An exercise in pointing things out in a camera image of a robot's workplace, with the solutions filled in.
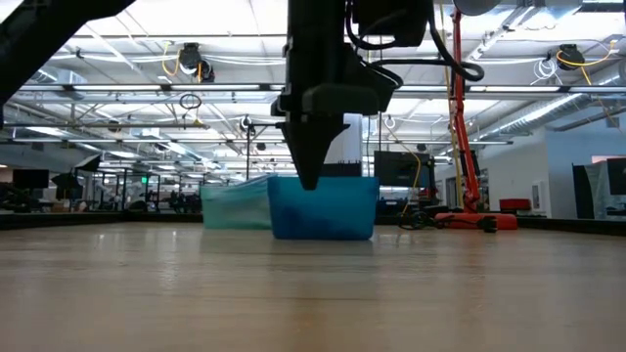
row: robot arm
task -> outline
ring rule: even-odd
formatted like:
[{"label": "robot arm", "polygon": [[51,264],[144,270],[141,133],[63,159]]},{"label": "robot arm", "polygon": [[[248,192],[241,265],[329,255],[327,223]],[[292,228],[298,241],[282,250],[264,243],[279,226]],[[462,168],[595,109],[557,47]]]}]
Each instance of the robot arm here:
[{"label": "robot arm", "polygon": [[[493,8],[498,0],[458,0],[472,15]],[[329,146],[347,126],[347,112],[386,111],[402,78],[384,65],[449,66],[462,79],[477,81],[480,66],[460,63],[446,50],[434,22],[432,1],[289,0],[286,85],[272,107],[286,117],[281,124],[298,176],[305,190],[314,190]],[[359,36],[352,32],[359,24]],[[426,24],[441,60],[380,60],[365,62],[359,48],[382,50],[419,46]],[[343,40],[344,31],[356,49]],[[392,35],[391,43],[372,44],[367,35]]]}]

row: blue container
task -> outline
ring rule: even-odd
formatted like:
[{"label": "blue container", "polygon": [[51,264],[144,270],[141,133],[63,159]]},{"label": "blue container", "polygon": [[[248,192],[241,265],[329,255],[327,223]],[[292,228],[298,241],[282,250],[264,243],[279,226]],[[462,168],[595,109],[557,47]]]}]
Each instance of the blue container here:
[{"label": "blue container", "polygon": [[323,177],[304,191],[296,177],[268,180],[272,231],[281,240],[368,240],[374,231],[379,179]]}]

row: translucent teal bin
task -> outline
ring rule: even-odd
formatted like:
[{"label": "translucent teal bin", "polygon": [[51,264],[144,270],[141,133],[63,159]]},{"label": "translucent teal bin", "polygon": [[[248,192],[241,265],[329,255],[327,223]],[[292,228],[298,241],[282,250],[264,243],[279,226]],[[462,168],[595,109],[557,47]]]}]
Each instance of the translucent teal bin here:
[{"label": "translucent teal bin", "polygon": [[268,194],[276,239],[364,241],[374,231],[378,178],[321,178],[304,191],[295,177],[274,177]]},{"label": "translucent teal bin", "polygon": [[232,187],[202,187],[205,229],[269,230],[272,228],[267,197],[268,176]]}]

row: desk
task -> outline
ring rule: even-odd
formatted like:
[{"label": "desk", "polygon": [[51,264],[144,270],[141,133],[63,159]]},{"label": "desk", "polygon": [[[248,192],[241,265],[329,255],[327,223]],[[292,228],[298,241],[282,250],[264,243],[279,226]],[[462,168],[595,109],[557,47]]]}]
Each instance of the desk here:
[{"label": "desk", "polygon": [[622,351],[626,240],[275,241],[201,224],[0,233],[0,350]]}]

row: white wall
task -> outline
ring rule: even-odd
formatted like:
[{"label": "white wall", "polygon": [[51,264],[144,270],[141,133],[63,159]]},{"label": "white wall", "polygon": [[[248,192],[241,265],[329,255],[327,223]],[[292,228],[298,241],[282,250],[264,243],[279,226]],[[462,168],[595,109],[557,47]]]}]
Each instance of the white wall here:
[{"label": "white wall", "polygon": [[[544,131],[530,137],[514,138],[511,146],[492,146],[478,152],[478,165],[489,172],[489,204],[491,210],[500,210],[502,198],[531,199],[532,185],[543,182],[545,186],[546,215],[551,216],[549,194],[548,156]],[[436,167],[435,180],[444,181],[455,176],[451,166]],[[442,199],[446,199],[443,190]]]},{"label": "white wall", "polygon": [[606,128],[604,121],[567,132],[548,132],[548,161],[553,217],[576,218],[572,164],[586,165],[594,155],[626,154],[626,135]]}]

